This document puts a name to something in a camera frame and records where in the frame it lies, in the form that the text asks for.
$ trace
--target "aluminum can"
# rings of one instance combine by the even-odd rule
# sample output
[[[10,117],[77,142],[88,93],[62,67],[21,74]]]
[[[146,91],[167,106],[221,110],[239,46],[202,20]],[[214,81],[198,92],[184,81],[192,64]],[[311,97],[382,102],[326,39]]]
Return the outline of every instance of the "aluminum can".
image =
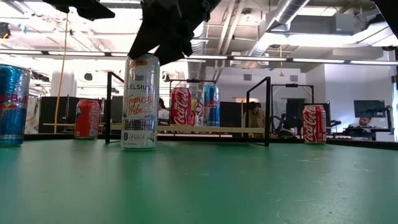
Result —
[[[218,86],[211,84],[203,88],[204,99],[204,126],[220,126],[220,90]]]
[[[80,100],[76,106],[75,138],[96,139],[100,129],[101,108],[94,100]]]
[[[177,87],[173,89],[170,125],[191,125],[191,99],[192,94],[188,88]]]
[[[326,143],[326,111],[322,105],[307,105],[303,110],[305,143]]]
[[[0,64],[0,147],[24,142],[31,75],[28,69]]]
[[[153,150],[156,147],[159,104],[159,59],[145,54],[127,58],[121,146],[126,150]]]

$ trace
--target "blue can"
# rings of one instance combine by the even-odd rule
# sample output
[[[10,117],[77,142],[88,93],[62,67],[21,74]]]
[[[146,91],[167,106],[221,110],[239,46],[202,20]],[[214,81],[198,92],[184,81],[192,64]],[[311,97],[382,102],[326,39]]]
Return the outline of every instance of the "blue can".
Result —
[[[220,126],[220,90],[218,86],[211,84],[203,88],[204,124],[209,127]]]
[[[0,64],[0,147],[24,142],[30,75],[28,69]]]

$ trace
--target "red can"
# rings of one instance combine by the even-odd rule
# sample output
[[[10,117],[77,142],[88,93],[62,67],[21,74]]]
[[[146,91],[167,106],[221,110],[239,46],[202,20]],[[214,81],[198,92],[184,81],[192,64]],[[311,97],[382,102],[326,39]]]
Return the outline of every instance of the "red can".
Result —
[[[178,87],[172,91],[170,125],[191,125],[191,91]]]
[[[308,105],[303,111],[305,143],[326,143],[326,111],[322,105]]]
[[[80,100],[76,107],[75,138],[97,138],[101,108],[97,101]]]

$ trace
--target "green tabletop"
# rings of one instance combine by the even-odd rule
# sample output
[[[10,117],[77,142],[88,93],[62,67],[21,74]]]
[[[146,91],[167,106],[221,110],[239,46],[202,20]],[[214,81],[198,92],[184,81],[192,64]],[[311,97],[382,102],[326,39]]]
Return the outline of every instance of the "green tabletop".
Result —
[[[104,141],[0,148],[0,223],[397,223],[398,152]]]

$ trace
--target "white can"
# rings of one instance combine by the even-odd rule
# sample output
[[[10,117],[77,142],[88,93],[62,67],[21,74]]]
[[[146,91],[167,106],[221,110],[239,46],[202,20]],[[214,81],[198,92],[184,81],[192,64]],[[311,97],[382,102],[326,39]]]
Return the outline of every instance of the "white can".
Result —
[[[135,60],[127,58],[121,135],[121,146],[125,149],[156,147],[159,74],[157,57],[145,54]]]

